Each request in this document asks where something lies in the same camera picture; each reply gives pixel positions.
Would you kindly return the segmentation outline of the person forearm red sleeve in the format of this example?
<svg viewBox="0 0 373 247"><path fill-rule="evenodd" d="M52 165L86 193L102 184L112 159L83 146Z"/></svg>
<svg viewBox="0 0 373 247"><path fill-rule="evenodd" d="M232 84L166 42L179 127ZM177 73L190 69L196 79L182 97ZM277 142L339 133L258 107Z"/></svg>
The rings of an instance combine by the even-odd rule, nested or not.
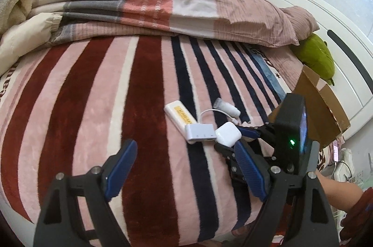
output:
<svg viewBox="0 0 373 247"><path fill-rule="evenodd" d="M329 204L346 213L339 233L341 246L372 246L372 188L363 191L355 183L316 175Z"/></svg>

